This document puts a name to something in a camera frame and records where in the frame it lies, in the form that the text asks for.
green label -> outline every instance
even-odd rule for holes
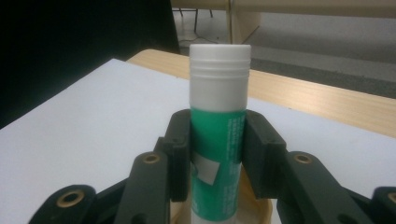
[[[236,212],[245,115],[191,109],[191,207],[203,219],[222,221]]]

chair leg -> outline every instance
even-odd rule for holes
[[[197,21],[198,21],[198,8],[195,9],[195,23],[194,23],[194,32],[197,33]]]

glue stick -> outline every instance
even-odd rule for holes
[[[236,221],[249,45],[191,45],[191,223]]]

wooden table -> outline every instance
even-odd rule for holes
[[[189,78],[189,58],[147,49],[128,60],[175,77]],[[396,137],[396,100],[250,70],[248,96]]]

white sheet of paper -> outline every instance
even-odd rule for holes
[[[189,82],[111,60],[0,130],[0,223],[27,223],[56,190],[100,192],[151,151],[172,114],[189,108]],[[396,139],[249,99],[288,144],[317,156],[346,188],[371,197],[396,185]]]

